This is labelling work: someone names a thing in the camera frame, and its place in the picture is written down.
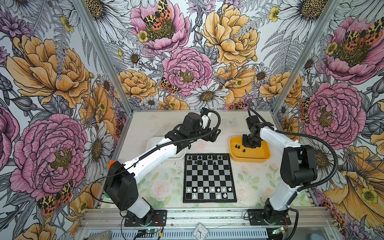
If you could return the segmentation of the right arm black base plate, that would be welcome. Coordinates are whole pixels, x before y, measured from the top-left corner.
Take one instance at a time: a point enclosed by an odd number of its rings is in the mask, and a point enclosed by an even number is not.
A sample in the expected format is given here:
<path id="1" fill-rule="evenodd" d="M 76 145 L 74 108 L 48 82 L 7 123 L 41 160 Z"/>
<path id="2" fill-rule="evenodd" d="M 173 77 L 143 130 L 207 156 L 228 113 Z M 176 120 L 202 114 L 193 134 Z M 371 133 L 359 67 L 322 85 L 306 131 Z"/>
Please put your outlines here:
<path id="1" fill-rule="evenodd" d="M 288 226 L 292 224 L 287 210 L 249 209 L 246 216 L 251 226 Z"/>

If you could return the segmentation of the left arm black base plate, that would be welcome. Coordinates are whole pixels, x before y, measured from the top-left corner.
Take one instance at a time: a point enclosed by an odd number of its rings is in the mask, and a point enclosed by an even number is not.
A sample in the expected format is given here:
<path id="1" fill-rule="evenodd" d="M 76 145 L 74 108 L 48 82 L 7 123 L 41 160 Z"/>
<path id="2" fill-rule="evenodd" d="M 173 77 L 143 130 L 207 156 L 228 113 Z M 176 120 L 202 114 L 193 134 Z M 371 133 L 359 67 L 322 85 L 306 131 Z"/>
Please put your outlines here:
<path id="1" fill-rule="evenodd" d="M 143 218 L 127 212 L 125 227 L 164 227 L 167 222 L 167 210 L 150 210 Z"/>

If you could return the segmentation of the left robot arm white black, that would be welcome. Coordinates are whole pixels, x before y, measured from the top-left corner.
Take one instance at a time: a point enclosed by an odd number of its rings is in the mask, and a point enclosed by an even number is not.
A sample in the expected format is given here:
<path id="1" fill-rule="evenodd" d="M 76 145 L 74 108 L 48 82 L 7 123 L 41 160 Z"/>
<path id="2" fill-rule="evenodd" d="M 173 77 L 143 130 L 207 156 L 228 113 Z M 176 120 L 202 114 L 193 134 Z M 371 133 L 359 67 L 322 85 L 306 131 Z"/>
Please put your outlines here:
<path id="1" fill-rule="evenodd" d="M 139 195 L 137 184 L 151 170 L 199 139 L 215 142 L 220 134 L 221 116 L 218 112 L 201 109 L 188 113 L 183 122 L 168 132 L 154 147 L 125 163 L 108 165 L 104 192 L 120 211 L 128 211 L 146 225 L 153 217 L 153 207 Z"/>

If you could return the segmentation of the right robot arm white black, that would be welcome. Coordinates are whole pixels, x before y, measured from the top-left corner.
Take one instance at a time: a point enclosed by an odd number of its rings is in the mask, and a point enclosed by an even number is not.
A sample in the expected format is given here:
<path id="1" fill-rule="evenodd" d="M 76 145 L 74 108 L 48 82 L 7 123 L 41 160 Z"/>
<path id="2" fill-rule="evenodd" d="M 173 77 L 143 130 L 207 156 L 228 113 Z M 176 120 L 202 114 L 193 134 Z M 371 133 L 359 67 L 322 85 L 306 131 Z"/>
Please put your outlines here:
<path id="1" fill-rule="evenodd" d="M 294 142 L 286 135 L 269 128 L 258 116 L 249 116 L 246 122 L 250 133 L 243 135 L 244 147 L 256 149 L 266 142 L 282 154 L 282 182 L 272 197 L 266 200 L 263 210 L 248 210 L 250 224 L 290 225 L 289 206 L 298 195 L 299 188 L 310 185 L 318 176 L 314 149 L 309 145 Z"/>

